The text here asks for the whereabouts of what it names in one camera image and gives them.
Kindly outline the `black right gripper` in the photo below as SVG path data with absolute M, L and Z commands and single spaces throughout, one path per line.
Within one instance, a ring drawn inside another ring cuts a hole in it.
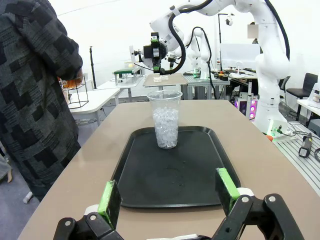
M 145 59 L 152 59 L 152 69 L 154 73 L 161 72 L 161 60 L 167 55 L 167 46 L 159 41 L 159 33 L 152 32 L 150 45 L 143 47 L 143 56 Z

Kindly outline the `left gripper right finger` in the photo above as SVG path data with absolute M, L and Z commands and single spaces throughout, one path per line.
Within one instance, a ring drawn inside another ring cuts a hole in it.
M 253 193 L 240 193 L 226 168 L 216 169 L 215 190 L 225 218 L 213 240 L 239 240 L 246 226 L 256 226 L 266 240 L 298 238 L 298 225 L 281 195 L 259 199 Z

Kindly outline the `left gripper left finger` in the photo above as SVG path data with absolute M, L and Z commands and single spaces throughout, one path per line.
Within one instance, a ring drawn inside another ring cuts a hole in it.
M 56 227 L 55 240 L 122 240 L 116 231 L 122 198 L 117 182 L 106 183 L 97 210 L 83 215 L 76 221 L 62 218 Z

